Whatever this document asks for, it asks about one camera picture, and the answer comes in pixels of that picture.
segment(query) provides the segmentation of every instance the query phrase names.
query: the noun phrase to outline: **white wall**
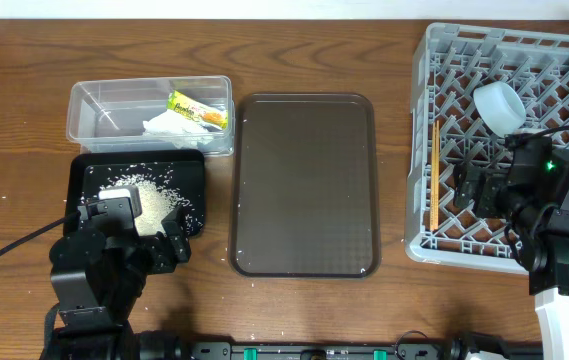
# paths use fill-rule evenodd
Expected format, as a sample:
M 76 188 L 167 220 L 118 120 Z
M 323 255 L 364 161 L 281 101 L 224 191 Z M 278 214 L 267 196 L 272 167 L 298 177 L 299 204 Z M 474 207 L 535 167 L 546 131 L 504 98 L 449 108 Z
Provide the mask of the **white wall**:
M 0 0 L 0 18 L 569 20 L 569 0 Z

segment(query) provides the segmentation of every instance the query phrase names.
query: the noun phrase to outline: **wooden table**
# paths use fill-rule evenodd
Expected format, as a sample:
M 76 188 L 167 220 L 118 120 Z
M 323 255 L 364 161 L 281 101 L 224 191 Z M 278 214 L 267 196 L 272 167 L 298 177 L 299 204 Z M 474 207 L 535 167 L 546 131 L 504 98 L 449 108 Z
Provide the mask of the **wooden table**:
M 188 339 L 389 343 L 406 330 L 539 341 L 524 276 L 419 264 L 404 253 L 413 51 L 429 21 L 0 21 L 0 248 L 57 218 L 71 160 L 69 92 L 81 80 L 224 74 L 259 91 L 357 92 L 375 108 L 383 261 L 365 281 L 256 280 L 227 257 L 232 158 L 207 160 L 207 224 L 188 266 L 148 279 L 134 330 Z M 485 26 L 569 34 L 569 22 Z M 0 359 L 35 358 L 57 300 L 61 229 L 0 259 Z

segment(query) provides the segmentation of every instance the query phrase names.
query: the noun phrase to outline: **clear plastic container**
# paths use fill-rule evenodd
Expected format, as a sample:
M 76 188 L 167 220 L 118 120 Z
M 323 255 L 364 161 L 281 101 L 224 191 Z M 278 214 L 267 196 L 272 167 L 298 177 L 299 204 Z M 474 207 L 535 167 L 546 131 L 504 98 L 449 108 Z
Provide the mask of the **clear plastic container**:
M 165 112 L 168 96 L 174 90 L 226 110 L 226 129 L 202 134 L 142 135 L 142 122 Z M 66 136 L 90 152 L 197 149 L 209 156 L 230 155 L 234 135 L 231 81 L 226 76 L 83 81 L 71 90 Z

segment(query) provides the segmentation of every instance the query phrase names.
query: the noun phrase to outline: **green clip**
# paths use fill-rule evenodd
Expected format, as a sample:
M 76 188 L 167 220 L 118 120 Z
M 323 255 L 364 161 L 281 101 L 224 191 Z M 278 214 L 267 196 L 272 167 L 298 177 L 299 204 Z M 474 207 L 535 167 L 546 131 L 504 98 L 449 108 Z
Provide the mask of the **green clip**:
M 373 351 L 373 360 L 386 360 L 386 351 L 384 350 L 374 350 Z
M 257 349 L 244 349 L 244 360 L 257 360 Z

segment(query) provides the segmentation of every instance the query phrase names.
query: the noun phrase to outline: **black tray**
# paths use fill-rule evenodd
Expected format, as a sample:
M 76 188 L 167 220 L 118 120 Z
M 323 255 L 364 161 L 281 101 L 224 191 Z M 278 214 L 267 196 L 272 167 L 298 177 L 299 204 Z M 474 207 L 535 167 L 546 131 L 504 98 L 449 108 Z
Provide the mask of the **black tray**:
M 190 215 L 187 234 L 196 236 L 205 224 L 204 156 L 197 150 L 144 151 L 83 154 L 71 163 L 66 195 L 66 213 L 77 211 L 82 198 L 97 197 L 100 186 L 114 176 L 145 174 L 157 186 L 176 190 L 190 204 L 184 209 Z M 77 230 L 78 223 L 64 225 L 64 234 Z
M 259 94 L 237 124 L 229 258 L 252 277 L 363 278 L 379 265 L 373 108 Z

